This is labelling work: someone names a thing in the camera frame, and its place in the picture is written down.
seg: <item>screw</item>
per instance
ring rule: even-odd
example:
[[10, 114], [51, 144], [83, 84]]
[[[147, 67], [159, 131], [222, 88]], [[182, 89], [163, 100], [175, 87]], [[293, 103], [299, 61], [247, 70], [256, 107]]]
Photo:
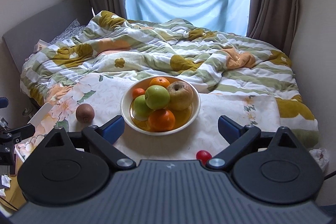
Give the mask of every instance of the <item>screw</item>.
[[212, 167], [222, 167], [225, 165], [225, 160], [220, 158], [212, 158], [208, 161], [209, 165]]

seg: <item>green apple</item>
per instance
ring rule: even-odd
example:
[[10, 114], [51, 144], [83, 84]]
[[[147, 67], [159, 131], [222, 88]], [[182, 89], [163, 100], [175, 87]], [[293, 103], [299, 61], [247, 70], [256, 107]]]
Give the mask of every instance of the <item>green apple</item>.
[[170, 96], [168, 90], [160, 85], [151, 85], [145, 92], [146, 104], [149, 108], [157, 110], [168, 105]]
[[133, 102], [133, 109], [138, 116], [148, 117], [153, 111], [146, 105], [145, 95], [140, 95]]

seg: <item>bed frame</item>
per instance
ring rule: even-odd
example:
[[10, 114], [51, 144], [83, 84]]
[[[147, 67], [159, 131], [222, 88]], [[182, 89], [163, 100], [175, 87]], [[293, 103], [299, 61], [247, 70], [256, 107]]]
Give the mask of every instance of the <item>bed frame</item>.
[[87, 25], [92, 17], [89, 0], [65, 0], [24, 20], [6, 32], [2, 39], [21, 73], [25, 59], [32, 54], [40, 39], [51, 42], [75, 19], [81, 25]]

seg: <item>bruised apple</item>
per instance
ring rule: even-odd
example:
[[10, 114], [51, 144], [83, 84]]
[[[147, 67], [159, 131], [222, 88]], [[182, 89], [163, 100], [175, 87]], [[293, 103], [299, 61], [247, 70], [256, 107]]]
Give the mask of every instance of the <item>bruised apple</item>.
[[184, 110], [191, 105], [194, 93], [188, 83], [183, 81], [174, 82], [167, 87], [167, 90], [170, 95], [169, 108]]

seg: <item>orange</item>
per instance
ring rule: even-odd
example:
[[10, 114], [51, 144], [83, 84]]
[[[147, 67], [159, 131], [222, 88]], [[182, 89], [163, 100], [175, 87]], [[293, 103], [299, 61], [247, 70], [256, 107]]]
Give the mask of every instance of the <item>orange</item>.
[[164, 88], [167, 88], [170, 85], [170, 82], [164, 77], [155, 77], [149, 83], [149, 86], [151, 86], [151, 85], [160, 85]]
[[169, 131], [174, 128], [175, 116], [167, 109], [155, 110], [148, 117], [148, 125], [154, 132]]
[[145, 94], [144, 89], [135, 89], [132, 92], [132, 97], [133, 97], [133, 99], [135, 99], [136, 97], [139, 97], [140, 95], [144, 95], [144, 94]]

